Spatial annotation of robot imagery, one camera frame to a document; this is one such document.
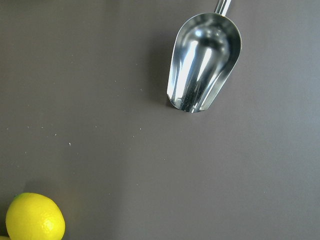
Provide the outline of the yellow lemon near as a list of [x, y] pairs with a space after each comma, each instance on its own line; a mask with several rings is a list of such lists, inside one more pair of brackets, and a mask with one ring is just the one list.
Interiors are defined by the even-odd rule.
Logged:
[[15, 196], [8, 207], [5, 225], [12, 240], [61, 240], [66, 230], [57, 204], [31, 192]]

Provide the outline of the steel ice scoop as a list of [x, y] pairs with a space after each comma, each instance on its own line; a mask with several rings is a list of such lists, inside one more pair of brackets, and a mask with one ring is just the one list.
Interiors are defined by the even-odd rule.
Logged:
[[213, 12], [189, 18], [176, 35], [166, 93], [180, 111], [208, 110], [238, 62], [242, 38], [227, 17], [230, 5], [219, 0]]

